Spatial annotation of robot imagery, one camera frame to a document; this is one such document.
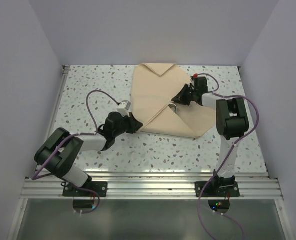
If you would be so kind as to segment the stainless steel tray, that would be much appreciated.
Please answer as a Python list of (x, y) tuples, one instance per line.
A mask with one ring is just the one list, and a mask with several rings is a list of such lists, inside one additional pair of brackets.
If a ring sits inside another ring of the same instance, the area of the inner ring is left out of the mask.
[(178, 112), (178, 107), (175, 103), (170, 103), (168, 107), (176, 114)]

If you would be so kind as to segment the beige cloth wrap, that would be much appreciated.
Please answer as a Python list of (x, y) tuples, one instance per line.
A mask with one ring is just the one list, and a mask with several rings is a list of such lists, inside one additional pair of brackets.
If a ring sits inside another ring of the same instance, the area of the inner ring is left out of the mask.
[(200, 106), (177, 104), (173, 98), (191, 83), (190, 76), (171, 63), (142, 63), (133, 73), (131, 111), (142, 123), (142, 132), (185, 138), (200, 138), (216, 124), (215, 110)]

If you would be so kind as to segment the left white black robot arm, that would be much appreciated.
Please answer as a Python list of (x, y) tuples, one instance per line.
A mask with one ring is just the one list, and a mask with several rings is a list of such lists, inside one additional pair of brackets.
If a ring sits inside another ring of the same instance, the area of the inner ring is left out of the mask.
[(74, 186), (80, 196), (91, 193), (91, 177), (75, 165), (79, 153), (88, 151), (103, 152), (110, 149), (116, 138), (123, 134), (135, 134), (143, 124), (134, 115), (121, 115), (111, 112), (105, 123), (94, 133), (71, 133), (60, 127), (45, 141), (34, 156), (40, 166), (32, 179), (38, 180), (55, 176)]

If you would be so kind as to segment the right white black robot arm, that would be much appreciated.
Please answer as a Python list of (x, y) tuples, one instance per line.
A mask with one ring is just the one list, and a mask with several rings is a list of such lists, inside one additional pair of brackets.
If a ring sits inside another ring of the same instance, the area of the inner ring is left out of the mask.
[(238, 156), (239, 142), (249, 130), (249, 118), (242, 97), (219, 96), (208, 89), (209, 75), (195, 74), (192, 83), (185, 84), (172, 102), (188, 106), (195, 102), (202, 107), (215, 110), (216, 130), (220, 135), (220, 152), (216, 168), (210, 183), (215, 196), (223, 196), (229, 187), (235, 184), (235, 164)]

